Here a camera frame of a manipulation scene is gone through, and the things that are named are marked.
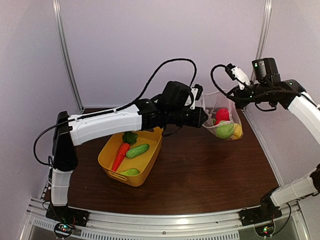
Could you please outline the yellow plastic basket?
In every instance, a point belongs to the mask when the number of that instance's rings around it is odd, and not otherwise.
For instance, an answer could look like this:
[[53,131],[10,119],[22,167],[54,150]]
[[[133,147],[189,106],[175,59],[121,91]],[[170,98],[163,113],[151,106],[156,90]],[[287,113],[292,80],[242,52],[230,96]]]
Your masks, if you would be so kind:
[[[125,157],[116,171],[112,170],[112,165],[123,143],[123,133],[112,135],[98,155],[100,166],[111,179],[132,187],[139,187],[145,182],[157,160],[163,141],[163,129],[159,127],[155,127],[153,131],[137,131],[136,133],[137,142],[133,147],[149,144],[149,149],[136,157]],[[132,168],[139,170],[139,174],[133,176],[121,174]]]

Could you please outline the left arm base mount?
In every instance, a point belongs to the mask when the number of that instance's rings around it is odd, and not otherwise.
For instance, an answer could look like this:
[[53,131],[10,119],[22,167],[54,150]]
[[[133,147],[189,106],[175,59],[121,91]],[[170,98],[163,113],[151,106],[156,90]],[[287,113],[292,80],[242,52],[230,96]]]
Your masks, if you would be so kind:
[[86,227],[89,219],[89,212],[68,206],[53,206],[50,204],[45,217],[57,222],[68,224],[72,227]]

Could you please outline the green toy cucumber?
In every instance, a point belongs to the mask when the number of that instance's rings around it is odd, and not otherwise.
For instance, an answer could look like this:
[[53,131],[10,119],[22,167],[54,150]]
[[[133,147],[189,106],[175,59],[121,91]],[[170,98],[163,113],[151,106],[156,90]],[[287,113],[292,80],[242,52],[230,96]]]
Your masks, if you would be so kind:
[[132,159],[132,158],[135,158],[141,154],[144,154],[145,152],[147,152],[149,150],[149,148],[150,148],[150,145],[147,143],[144,143],[144,144],[138,145],[138,146],[133,147],[130,150],[128,150],[125,156],[128,159]]

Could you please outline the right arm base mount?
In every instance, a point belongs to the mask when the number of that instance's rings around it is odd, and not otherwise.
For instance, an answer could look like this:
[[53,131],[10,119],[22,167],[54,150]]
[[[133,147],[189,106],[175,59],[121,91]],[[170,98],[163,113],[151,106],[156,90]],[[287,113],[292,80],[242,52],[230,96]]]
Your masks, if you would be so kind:
[[279,206],[271,200],[271,195],[276,189],[270,190],[260,199],[260,206],[243,208],[238,214],[242,226],[255,225],[280,218],[282,212]]

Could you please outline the green toy pear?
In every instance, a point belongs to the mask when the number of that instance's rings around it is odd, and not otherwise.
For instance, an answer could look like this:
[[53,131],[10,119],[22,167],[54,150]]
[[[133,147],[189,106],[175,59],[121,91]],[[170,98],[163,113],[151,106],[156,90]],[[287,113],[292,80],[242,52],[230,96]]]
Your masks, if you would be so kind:
[[121,175],[123,176],[136,176],[138,174],[140,174],[140,171],[137,168],[129,168],[125,171],[121,171],[120,172]]

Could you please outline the green toy cabbage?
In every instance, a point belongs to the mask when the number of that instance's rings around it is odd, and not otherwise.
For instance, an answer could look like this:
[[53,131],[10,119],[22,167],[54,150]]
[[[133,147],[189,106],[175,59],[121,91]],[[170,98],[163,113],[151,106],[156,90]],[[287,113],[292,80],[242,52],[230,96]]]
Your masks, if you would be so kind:
[[230,139],[234,135],[234,124],[228,123],[216,128],[216,136],[220,139]]

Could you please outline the red toy chili pepper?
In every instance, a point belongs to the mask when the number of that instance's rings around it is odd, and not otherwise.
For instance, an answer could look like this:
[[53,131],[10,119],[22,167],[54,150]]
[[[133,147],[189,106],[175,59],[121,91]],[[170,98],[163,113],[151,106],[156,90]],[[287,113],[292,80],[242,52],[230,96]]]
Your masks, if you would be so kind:
[[112,171],[116,171],[124,160],[127,152],[130,150],[131,145],[135,144],[138,139],[138,134],[132,131],[127,131],[122,135],[122,144],[119,147],[113,165]]

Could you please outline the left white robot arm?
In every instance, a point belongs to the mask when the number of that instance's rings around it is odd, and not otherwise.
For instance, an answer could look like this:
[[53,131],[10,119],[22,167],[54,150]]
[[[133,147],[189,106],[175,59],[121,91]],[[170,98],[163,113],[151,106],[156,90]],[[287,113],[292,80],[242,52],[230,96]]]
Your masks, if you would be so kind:
[[146,131],[167,125],[199,128],[208,119],[200,99],[203,87],[189,87],[169,81],[163,92],[152,99],[138,99],[128,106],[87,114],[68,115],[60,112],[53,137],[53,172],[51,180],[52,213],[61,222],[72,218],[68,189],[72,172],[78,165],[76,146],[122,132]]

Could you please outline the yellow toy apple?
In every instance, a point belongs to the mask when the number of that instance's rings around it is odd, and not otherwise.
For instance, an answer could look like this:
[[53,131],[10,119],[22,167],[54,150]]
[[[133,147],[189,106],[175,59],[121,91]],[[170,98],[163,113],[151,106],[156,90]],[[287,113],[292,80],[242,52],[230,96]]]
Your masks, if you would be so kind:
[[243,129],[242,126],[238,123],[233,124],[233,134],[230,137],[232,140],[241,139],[243,136]]

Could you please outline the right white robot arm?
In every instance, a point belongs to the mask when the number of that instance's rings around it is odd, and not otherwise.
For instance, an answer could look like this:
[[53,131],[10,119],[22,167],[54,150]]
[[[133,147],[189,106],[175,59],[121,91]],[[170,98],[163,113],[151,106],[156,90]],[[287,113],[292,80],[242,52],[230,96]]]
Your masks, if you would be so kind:
[[[256,82],[234,64],[228,64],[226,73],[238,86],[230,92],[230,99],[237,108],[248,104],[267,103],[271,110],[278,106],[292,115],[311,137],[320,141],[320,106],[315,103],[306,89],[296,80],[282,80],[274,58],[267,57],[252,61]],[[259,220],[268,220],[276,208],[291,201],[316,196],[320,193],[320,167],[316,166],[304,176],[284,186],[272,190],[261,201],[262,206],[256,210]]]

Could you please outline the clear dotted zip bag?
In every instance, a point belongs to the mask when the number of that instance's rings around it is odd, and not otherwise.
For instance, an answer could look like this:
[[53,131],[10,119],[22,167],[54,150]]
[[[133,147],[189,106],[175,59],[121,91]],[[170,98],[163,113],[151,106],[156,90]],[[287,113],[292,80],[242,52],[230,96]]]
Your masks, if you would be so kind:
[[207,120],[202,125],[205,129],[223,140],[242,138],[242,123],[233,101],[216,91],[202,94],[200,105],[207,115]]

